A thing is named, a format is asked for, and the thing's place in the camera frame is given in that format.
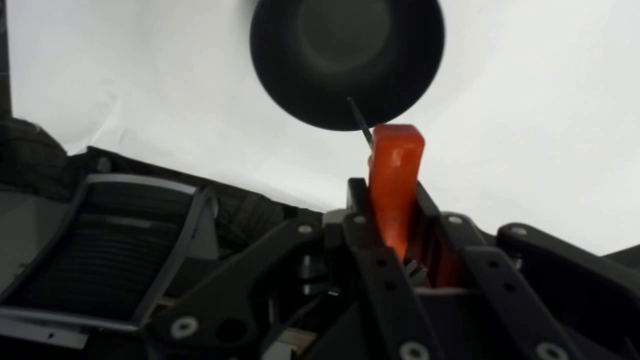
orange object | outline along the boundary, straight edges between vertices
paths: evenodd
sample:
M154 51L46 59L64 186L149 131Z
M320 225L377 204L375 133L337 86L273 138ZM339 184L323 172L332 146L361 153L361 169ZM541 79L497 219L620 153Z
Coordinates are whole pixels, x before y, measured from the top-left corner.
M409 249L422 151L424 138L414 127L384 124L375 128L370 201L382 240L401 263Z

bolt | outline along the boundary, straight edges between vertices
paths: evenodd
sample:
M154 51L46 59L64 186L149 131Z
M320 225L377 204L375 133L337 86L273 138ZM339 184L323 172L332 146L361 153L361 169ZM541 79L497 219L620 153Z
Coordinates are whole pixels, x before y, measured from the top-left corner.
M523 227L514 227L512 233L519 234L519 236L527 236L528 234L527 229L523 229Z
M313 234L313 233L314 233L314 227L302 225L302 227L298 227L298 233L301 233L301 234Z
M357 225L367 225L367 219L364 217L357 217L354 222Z
M463 225L463 219L460 217L448 217L448 222Z
M541 342L536 346L536 354L541 360L571 360L565 348L554 342Z
M194 317L182 317L173 324L173 336L176 341L194 336L198 333L198 320Z
M431 360L429 351L421 342L405 342L401 346L403 360Z

white background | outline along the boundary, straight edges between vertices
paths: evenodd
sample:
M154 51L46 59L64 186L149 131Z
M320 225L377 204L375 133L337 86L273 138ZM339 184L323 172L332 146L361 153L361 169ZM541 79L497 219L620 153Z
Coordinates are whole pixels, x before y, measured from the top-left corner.
M256 0L11 0L17 117L89 144L344 206L362 135L279 110L248 55ZM398 123L421 181L482 229L523 220L596 254L640 244L640 2L448 0L446 63Z

metal rod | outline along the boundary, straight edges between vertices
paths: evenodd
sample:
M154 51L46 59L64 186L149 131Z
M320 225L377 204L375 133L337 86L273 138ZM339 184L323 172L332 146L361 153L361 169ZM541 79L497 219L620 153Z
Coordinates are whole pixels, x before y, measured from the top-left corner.
M347 103L353 107L354 118L357 118L361 131L362 131L368 146L375 148L375 136L372 136L372 133L368 131L368 124L367 124L367 120L364 120L364 117L362 117L357 101L354 101L353 96L349 96Z

nonstick pan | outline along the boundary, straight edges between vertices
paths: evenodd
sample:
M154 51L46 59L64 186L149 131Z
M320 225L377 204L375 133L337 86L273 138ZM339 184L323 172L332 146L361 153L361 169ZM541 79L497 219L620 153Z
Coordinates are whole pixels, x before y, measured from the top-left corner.
M421 101L435 80L445 22L436 0L260 0L250 51L275 103L329 131L358 131Z

